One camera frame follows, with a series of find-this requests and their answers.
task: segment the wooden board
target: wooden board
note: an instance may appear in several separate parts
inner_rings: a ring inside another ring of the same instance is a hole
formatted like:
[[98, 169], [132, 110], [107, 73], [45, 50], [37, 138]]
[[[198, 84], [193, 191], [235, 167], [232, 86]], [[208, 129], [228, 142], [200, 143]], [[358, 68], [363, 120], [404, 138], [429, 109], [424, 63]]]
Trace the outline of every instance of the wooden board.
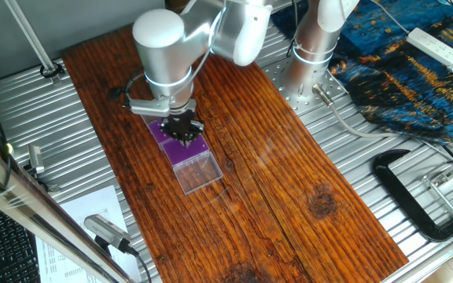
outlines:
[[[407, 258], [255, 65], [195, 81], [223, 178], [185, 195], [141, 117], [106, 98], [141, 63], [131, 27], [65, 65], [164, 282], [379, 282]], [[134, 97], [151, 98], [139, 81]]]

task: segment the power strip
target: power strip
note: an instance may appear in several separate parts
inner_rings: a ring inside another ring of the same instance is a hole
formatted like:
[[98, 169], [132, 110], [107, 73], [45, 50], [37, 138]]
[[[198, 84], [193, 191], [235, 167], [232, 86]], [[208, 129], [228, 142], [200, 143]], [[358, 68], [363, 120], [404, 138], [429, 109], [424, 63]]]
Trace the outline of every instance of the power strip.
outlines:
[[432, 37], [420, 28], [415, 28], [408, 36], [407, 42], [422, 52], [430, 55], [447, 67], [453, 65], [453, 48]]

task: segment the transparent container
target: transparent container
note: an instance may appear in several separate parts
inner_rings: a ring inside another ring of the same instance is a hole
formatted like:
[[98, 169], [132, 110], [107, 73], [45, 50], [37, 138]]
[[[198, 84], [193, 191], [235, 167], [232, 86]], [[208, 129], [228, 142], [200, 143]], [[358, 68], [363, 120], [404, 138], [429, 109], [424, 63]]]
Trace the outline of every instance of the transparent container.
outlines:
[[192, 193], [223, 177], [221, 169], [204, 138], [199, 137], [188, 148], [160, 130], [161, 119], [146, 119], [160, 150], [164, 150], [185, 194]]

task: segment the black clamp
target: black clamp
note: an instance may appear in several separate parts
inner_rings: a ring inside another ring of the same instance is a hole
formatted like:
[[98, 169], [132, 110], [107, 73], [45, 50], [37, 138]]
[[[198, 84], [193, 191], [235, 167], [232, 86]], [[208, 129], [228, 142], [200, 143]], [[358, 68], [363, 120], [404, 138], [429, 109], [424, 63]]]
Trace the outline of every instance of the black clamp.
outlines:
[[57, 64], [57, 63], [53, 63], [55, 65], [55, 71], [51, 72], [50, 74], [44, 74], [43, 72], [45, 71], [45, 66], [41, 66], [41, 68], [39, 69], [39, 73], [43, 76], [43, 78], [45, 79], [49, 79], [49, 78], [52, 78], [58, 74], [64, 74], [65, 71], [64, 69], [62, 68], [62, 65], [61, 64]]
[[453, 219], [438, 226], [415, 200], [408, 189], [389, 169], [389, 164], [408, 154], [410, 150], [394, 149], [379, 154], [374, 160], [374, 173], [389, 191], [401, 210], [430, 241], [442, 242], [453, 237]]

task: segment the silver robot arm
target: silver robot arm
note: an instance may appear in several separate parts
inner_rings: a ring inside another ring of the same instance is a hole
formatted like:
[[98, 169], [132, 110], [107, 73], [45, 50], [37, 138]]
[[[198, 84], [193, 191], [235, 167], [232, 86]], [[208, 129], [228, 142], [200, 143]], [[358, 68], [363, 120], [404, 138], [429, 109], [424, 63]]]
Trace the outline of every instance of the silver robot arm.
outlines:
[[210, 51], [239, 66], [258, 55], [271, 15], [266, 0], [191, 0], [181, 15], [166, 9], [142, 14], [133, 36], [154, 101], [129, 100], [138, 115], [165, 117], [161, 128], [188, 145], [203, 131], [190, 99], [192, 63]]
[[[181, 15], [149, 11], [134, 23], [133, 36], [154, 101], [129, 100], [135, 114], [165, 117], [160, 127], [188, 146], [203, 131], [195, 119], [191, 64], [211, 52], [240, 66], [261, 50], [272, 0], [191, 0]], [[325, 94], [328, 68], [341, 29], [359, 0], [308, 0], [293, 56], [282, 74], [282, 92]]]

